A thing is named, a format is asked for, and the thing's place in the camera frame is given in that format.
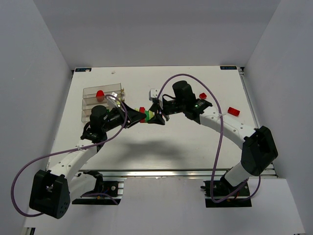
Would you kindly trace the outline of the red green yellow lego stack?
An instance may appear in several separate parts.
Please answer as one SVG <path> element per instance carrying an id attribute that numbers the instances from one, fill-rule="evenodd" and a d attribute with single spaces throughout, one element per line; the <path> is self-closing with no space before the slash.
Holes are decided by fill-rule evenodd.
<path id="1" fill-rule="evenodd" d="M 144 107 L 138 109 L 139 112 L 145 114 L 145 118 L 140 120 L 140 123 L 148 123 L 154 117 L 154 113 L 150 110 L 146 110 Z"/>

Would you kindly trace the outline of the small red square lego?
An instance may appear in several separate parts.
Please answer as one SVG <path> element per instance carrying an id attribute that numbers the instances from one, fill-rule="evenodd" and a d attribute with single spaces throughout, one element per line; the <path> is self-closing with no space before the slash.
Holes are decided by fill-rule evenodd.
<path id="1" fill-rule="evenodd" d="M 199 94 L 199 98 L 200 99 L 206 99 L 207 95 L 205 93 L 201 93 L 201 94 Z"/>

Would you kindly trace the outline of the red flower lego piece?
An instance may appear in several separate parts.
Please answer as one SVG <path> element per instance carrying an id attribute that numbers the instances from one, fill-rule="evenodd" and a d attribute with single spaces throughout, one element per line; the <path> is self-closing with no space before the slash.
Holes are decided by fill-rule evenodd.
<path id="1" fill-rule="evenodd" d="M 102 90 L 98 90 L 97 93 L 96 93 L 96 100 L 97 102 L 103 102 L 105 99 L 105 94 Z"/>

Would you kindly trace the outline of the red rectangular lego brick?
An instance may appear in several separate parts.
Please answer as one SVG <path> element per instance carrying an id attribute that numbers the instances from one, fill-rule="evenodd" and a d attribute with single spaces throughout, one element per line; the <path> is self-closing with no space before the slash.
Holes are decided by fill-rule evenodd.
<path id="1" fill-rule="evenodd" d="M 235 108 L 229 107 L 227 112 L 235 117 L 238 117 L 240 114 L 240 110 L 237 110 Z"/>

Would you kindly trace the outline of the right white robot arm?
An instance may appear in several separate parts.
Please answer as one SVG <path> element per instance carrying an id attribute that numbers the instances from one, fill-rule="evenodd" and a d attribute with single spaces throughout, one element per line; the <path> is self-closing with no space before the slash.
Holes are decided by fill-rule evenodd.
<path id="1" fill-rule="evenodd" d="M 221 177 L 223 185 L 237 188 L 251 176 L 259 176 L 278 156 L 271 131 L 262 126 L 253 128 L 219 113 L 208 101 L 196 98 L 186 81 L 173 84 L 175 97 L 167 101 L 161 91 L 150 89 L 150 111 L 154 116 L 149 123 L 164 125 L 170 115 L 184 113 L 192 121 L 209 127 L 235 143 L 242 151 L 241 160 Z"/>

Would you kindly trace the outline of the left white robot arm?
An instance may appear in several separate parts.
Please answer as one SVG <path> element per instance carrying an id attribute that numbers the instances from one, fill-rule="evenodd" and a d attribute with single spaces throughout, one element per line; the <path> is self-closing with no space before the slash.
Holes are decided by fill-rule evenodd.
<path id="1" fill-rule="evenodd" d="M 35 174 L 30 208 L 59 219 L 79 197 L 107 196 L 109 187 L 105 186 L 101 173 L 95 170 L 79 173 L 79 170 L 102 148 L 108 131 L 119 126 L 128 128 L 145 118 L 143 109 L 134 110 L 125 103 L 110 111 L 103 105 L 94 106 L 76 149 L 55 166 Z"/>

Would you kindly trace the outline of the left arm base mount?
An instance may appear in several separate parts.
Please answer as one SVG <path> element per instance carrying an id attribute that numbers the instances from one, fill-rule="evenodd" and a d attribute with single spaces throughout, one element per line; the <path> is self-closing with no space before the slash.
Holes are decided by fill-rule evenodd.
<path id="1" fill-rule="evenodd" d="M 70 182 L 73 205 L 119 205 L 123 195 L 122 178 L 104 177 L 89 170 L 78 173 Z"/>

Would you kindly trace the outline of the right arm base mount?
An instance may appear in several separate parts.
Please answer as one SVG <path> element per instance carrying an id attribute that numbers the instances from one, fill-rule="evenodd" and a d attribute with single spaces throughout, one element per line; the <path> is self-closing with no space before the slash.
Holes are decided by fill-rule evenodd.
<path id="1" fill-rule="evenodd" d="M 250 190 L 248 184 L 245 183 L 244 187 L 241 188 L 237 193 L 228 197 L 226 200 L 215 203 L 211 199 L 210 195 L 210 181 L 204 181 L 201 186 L 201 190 L 204 193 L 205 206 L 207 208 L 250 208 L 252 207 L 251 199 L 246 199 L 250 196 Z M 223 185 L 220 181 L 213 182 L 213 196 L 215 200 L 220 200 L 230 193 L 234 189 L 229 189 Z"/>

